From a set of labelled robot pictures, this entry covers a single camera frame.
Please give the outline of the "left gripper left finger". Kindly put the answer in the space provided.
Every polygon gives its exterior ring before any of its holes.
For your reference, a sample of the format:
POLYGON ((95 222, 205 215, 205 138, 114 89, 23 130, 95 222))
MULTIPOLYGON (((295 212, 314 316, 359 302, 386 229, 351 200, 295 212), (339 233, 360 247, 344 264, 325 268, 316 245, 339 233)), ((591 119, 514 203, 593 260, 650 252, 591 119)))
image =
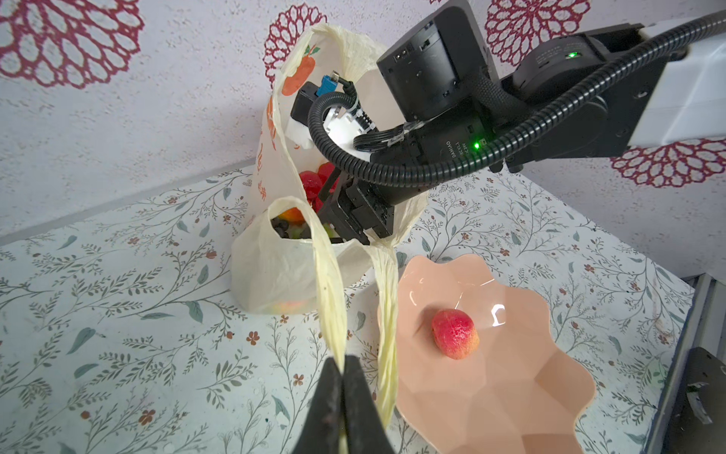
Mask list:
POLYGON ((338 454, 342 423, 343 381, 333 358, 323 363, 306 421, 293 454, 338 454))

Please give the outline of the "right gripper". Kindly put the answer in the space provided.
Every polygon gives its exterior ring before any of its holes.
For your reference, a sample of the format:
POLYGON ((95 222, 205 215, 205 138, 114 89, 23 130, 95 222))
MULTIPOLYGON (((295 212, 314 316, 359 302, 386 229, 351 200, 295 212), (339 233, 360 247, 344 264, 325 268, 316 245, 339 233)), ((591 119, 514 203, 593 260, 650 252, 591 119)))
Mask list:
MULTIPOLYGON (((453 161, 483 151, 493 139, 493 129, 480 121, 454 121, 448 126, 429 123, 409 132, 394 144, 382 143, 383 149, 374 151, 370 161, 393 166, 423 166, 453 161)), ((341 241, 356 239, 368 245, 366 232, 374 231, 378 238, 393 235, 394 208, 413 199, 435 183, 417 187, 391 187, 365 182, 348 173, 342 173, 334 192, 327 196, 319 217, 333 226, 341 241)))

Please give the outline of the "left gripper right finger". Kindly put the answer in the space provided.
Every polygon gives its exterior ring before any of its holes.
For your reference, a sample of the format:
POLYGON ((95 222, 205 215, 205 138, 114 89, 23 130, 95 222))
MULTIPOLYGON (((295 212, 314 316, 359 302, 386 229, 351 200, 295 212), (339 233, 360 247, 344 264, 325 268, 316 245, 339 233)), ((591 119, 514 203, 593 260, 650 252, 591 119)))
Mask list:
POLYGON ((346 448, 350 454, 393 454, 360 360, 345 357, 342 376, 342 415, 346 431, 346 448))

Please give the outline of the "red yellow peach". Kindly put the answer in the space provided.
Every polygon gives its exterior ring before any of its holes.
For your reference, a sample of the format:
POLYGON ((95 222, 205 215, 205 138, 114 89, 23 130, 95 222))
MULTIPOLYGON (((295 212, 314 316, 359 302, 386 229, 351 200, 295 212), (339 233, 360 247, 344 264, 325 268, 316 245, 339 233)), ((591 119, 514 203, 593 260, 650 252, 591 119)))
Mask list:
POLYGON ((442 309, 432 319, 435 344, 450 359, 466 359, 479 346, 473 319, 459 309, 442 309))

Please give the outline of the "cream plastic fruit bag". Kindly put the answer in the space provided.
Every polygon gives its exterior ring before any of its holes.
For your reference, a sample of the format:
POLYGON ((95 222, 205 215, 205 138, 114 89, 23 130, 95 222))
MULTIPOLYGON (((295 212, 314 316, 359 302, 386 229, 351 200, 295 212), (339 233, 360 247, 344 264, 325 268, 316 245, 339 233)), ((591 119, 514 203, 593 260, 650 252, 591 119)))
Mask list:
POLYGON ((353 81, 363 110, 380 129, 404 121, 376 66, 385 47, 366 35, 327 24, 308 28, 275 73, 275 83, 262 111, 259 149, 255 157, 249 199, 248 225, 232 246, 231 291, 242 308, 254 314, 293 315, 316 310, 321 332, 337 363, 344 362, 347 323, 344 289, 369 269, 379 290, 380 348, 376 407, 389 425, 398 393, 396 322, 398 316, 398 261, 396 247, 405 239, 427 207, 427 194, 396 206, 393 235, 334 244, 324 238, 324 224, 308 205, 299 178, 324 160, 309 137, 287 135, 293 98, 283 94, 285 79, 294 75, 307 50, 318 48, 310 81, 337 71, 353 81), (311 230, 308 239, 283 239, 270 222, 290 208, 298 208, 311 230))

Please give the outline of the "red yellow mango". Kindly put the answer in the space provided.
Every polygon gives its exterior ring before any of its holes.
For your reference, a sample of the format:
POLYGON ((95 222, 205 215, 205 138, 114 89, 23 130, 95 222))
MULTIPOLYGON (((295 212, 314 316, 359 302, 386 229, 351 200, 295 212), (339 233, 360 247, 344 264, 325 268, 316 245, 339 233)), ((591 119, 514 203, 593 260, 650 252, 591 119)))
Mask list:
POLYGON ((306 222, 306 219, 298 208, 285 210, 285 212, 280 214, 278 218, 293 225, 300 225, 306 222))

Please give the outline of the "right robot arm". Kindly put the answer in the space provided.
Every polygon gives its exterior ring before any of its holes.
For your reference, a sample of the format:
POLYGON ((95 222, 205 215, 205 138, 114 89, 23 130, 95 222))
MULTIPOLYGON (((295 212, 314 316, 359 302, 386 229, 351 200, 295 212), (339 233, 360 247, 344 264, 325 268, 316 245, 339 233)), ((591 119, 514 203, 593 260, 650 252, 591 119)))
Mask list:
POLYGON ((656 96, 693 110, 676 83, 683 65, 725 39, 717 11, 653 37, 619 25, 535 47, 499 79, 474 11, 450 1, 377 61, 404 123, 380 131, 366 120, 346 151, 325 129, 337 109, 362 106, 351 81, 318 96, 307 126, 334 165, 319 213, 340 241, 394 232, 394 208, 429 189, 484 168, 495 172, 548 159, 620 157, 630 147, 669 140, 653 119, 656 96))

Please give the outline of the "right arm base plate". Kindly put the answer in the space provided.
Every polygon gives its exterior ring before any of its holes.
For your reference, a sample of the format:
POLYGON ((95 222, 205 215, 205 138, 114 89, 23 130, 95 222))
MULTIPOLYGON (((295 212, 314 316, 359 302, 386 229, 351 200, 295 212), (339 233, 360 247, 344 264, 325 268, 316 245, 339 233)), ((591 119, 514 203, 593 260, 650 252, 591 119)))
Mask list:
POLYGON ((701 347, 689 352, 663 453, 726 453, 725 364, 701 347))

